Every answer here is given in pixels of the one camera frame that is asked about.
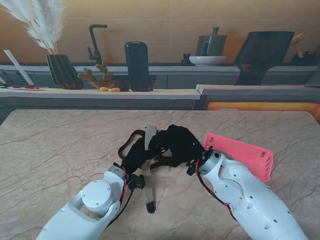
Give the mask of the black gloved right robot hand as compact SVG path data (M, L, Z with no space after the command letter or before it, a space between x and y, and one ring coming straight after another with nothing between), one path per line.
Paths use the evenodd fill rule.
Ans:
M162 166L175 168L182 163L198 160L205 151L186 127L174 124L153 136L148 147L156 153L155 163L150 165L152 170Z

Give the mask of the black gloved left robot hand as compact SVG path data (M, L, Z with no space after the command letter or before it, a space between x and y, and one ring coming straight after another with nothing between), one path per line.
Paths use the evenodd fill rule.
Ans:
M130 148L124 160L121 162L121 166L125 168L127 174L134 173L138 168L147 161L156 156L154 150L145 150L145 138L140 137Z

